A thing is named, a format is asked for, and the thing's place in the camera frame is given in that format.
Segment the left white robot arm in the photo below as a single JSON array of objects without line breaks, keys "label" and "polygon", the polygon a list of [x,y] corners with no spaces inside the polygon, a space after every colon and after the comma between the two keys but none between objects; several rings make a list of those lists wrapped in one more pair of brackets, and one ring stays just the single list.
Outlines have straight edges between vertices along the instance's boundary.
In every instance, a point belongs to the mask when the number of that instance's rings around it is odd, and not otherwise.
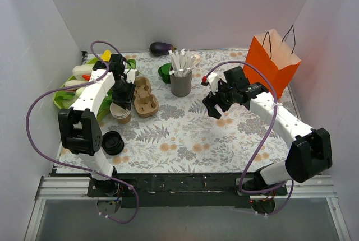
[{"label": "left white robot arm", "polygon": [[100,61],[93,67],[89,84],[79,98],[58,113],[62,146],[77,155],[86,165],[91,177],[101,180],[100,189],[107,196],[119,191],[116,173],[103,150],[103,133],[97,115],[109,91],[114,103],[130,110],[135,91],[136,69],[125,69],[122,62],[109,62],[109,68]]}]

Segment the cardboard cup carrier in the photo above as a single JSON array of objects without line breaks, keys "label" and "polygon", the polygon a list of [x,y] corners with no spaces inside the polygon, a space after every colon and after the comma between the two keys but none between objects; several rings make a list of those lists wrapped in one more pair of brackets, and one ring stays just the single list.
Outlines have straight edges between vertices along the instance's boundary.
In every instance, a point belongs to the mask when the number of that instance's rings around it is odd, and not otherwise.
[{"label": "cardboard cup carrier", "polygon": [[135,78],[134,106],[140,118],[147,118],[157,113],[159,103],[152,94],[151,84],[144,76]]}]

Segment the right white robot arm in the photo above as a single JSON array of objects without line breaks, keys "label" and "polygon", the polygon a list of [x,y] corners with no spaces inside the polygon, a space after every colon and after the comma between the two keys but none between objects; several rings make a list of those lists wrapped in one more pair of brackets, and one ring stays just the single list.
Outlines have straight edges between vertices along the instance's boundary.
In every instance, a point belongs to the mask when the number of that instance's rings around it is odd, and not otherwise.
[{"label": "right white robot arm", "polygon": [[239,190],[245,194],[268,194],[289,180],[303,183],[333,165],[330,134],[324,128],[314,129],[303,123],[277,103],[261,83],[251,84],[242,67],[224,72],[224,79],[210,72],[202,78],[202,85],[211,91],[203,99],[208,116],[221,117],[233,104],[244,106],[269,125],[287,144],[285,160],[264,166],[254,172],[252,179],[240,179]]}]

